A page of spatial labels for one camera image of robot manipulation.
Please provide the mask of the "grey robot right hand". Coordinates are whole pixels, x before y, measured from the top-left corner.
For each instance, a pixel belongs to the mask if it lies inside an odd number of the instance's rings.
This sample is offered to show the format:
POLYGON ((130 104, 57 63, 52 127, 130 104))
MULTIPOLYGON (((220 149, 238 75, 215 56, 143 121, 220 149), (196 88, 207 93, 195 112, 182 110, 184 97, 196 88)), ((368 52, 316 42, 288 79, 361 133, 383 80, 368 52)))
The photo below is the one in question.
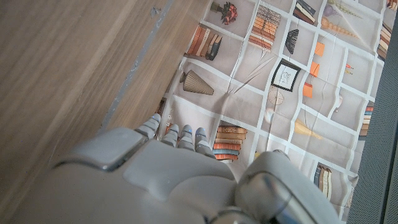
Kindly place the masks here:
POLYGON ((329 200, 280 151, 263 152, 237 179, 205 130, 160 115, 115 128, 55 160, 11 223, 338 223, 329 200))

